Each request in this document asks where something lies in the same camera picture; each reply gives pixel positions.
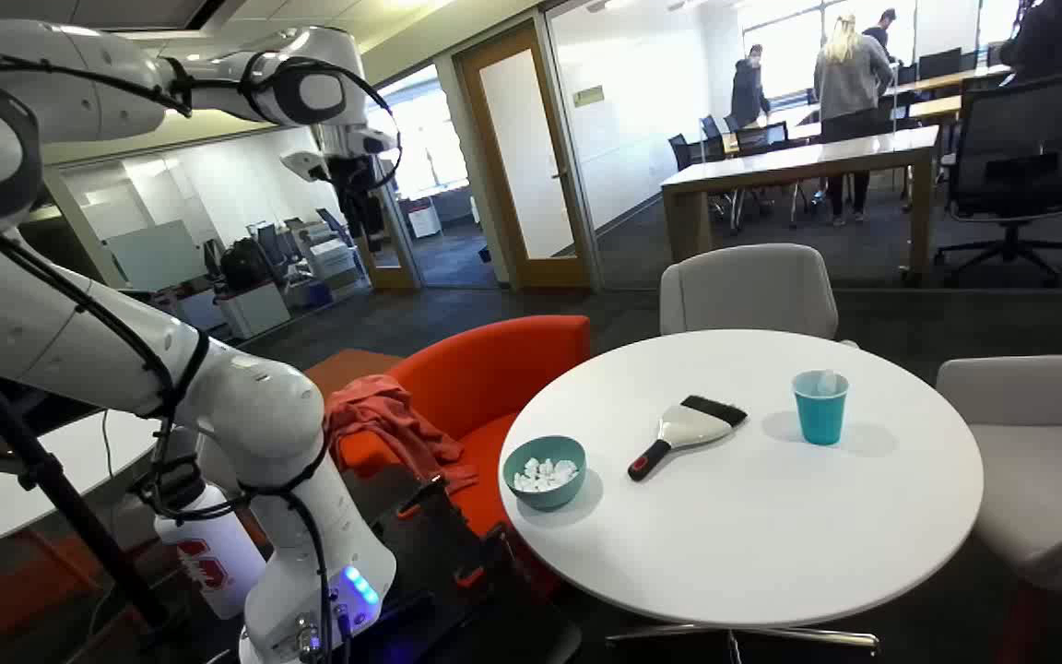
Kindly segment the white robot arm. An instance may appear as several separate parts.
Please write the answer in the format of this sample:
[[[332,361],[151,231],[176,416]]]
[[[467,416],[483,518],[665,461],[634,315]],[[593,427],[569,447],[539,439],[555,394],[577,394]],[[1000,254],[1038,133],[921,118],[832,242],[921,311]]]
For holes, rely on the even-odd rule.
[[[199,107],[308,126],[332,160],[378,144],[354,37],[301,25],[278,46],[172,54],[129,37],[0,17],[0,375],[100,408],[160,416],[221,456],[272,558],[242,597],[240,664],[301,664],[370,630],[400,574],[358,512],[316,384],[172,315],[26,252],[41,153],[122,139]]]

